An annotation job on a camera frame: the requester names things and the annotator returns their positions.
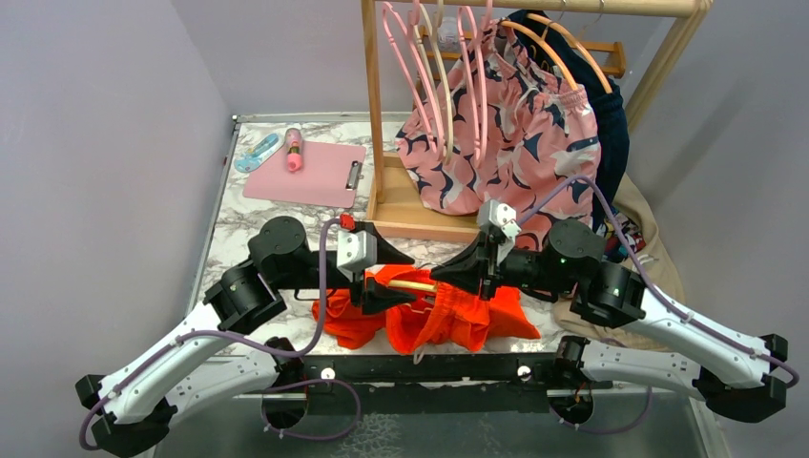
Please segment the orange shorts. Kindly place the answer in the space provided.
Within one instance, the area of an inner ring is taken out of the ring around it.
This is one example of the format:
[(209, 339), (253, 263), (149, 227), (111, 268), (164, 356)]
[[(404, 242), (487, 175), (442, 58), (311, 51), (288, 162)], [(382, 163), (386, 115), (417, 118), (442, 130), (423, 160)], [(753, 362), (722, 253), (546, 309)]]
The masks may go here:
[(413, 300), (372, 315), (353, 306), (348, 291), (329, 290), (324, 332), (335, 337), (341, 347), (359, 349), (380, 330), (400, 354), (411, 354), (426, 344), (453, 343), (476, 352), (491, 338), (541, 338), (539, 329), (526, 317), (521, 293), (514, 287), (501, 287), (492, 299), (484, 301), (448, 283), (436, 282), (427, 270), (411, 266), (387, 265), (368, 277), (384, 286), (406, 281), (433, 290), (410, 290)]

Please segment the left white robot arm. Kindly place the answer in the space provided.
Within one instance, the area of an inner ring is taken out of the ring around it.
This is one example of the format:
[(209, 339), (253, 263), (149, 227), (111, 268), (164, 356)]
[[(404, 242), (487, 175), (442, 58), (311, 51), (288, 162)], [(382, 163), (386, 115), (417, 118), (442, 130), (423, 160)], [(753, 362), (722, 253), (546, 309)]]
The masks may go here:
[(378, 264), (410, 265), (372, 222), (343, 214), (322, 226), (312, 250), (303, 224), (281, 216), (249, 239), (246, 260), (231, 267), (201, 303), (160, 341), (108, 375), (89, 374), (75, 385), (87, 409), (79, 445), (133, 457), (162, 441), (171, 427), (212, 403), (272, 386), (292, 389), (305, 348), (286, 340), (252, 340), (281, 314), (283, 292), (315, 289), (321, 300), (343, 290), (363, 312), (380, 312), (408, 295), (366, 277)]

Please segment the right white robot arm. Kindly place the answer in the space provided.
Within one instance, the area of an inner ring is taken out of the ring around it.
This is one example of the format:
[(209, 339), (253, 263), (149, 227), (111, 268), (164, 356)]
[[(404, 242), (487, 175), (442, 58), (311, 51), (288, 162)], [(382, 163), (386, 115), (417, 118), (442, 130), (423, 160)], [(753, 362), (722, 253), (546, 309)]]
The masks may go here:
[(555, 222), (537, 251), (505, 244), (501, 230), (485, 228), (430, 276), (484, 300), (503, 287), (568, 294), (571, 311), (584, 321), (663, 345), (656, 352), (565, 337), (550, 363), (558, 385), (628, 382), (664, 388), (749, 424), (785, 408), (788, 385), (774, 375), (788, 354), (780, 336), (746, 336), (689, 310), (638, 272), (603, 260), (605, 241), (578, 220)]

